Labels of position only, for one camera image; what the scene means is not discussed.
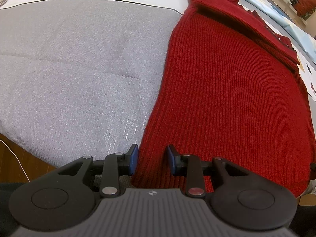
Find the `light blue folded sheet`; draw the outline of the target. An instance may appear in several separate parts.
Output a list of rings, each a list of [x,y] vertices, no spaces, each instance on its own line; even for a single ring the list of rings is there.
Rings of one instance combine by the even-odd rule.
[[[304,32],[297,25],[295,25],[290,19],[279,14],[281,9],[276,10],[275,5],[271,5],[268,0],[245,0],[255,6],[260,11],[264,12],[282,28],[299,44],[299,46],[305,51],[309,58],[315,63],[315,39],[308,33]]]

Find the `grey printed bed cover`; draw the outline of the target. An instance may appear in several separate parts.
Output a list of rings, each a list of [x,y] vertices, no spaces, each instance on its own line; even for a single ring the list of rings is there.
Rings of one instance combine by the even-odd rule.
[[[114,0],[2,8],[2,138],[58,166],[140,143],[179,18]]]

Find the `dark red knit sweater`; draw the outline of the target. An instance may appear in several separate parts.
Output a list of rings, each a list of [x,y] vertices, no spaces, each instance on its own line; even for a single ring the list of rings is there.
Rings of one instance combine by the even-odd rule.
[[[183,188],[166,146],[222,157],[285,188],[307,189],[315,135],[291,41],[238,0],[189,0],[174,28],[132,184]]]

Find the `dark red plush toy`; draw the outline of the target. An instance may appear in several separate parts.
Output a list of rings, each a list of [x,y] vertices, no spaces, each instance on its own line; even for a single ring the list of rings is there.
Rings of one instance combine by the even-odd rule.
[[[316,0],[297,0],[297,3],[293,6],[297,11],[297,16],[302,17],[307,13],[313,13],[316,6]]]

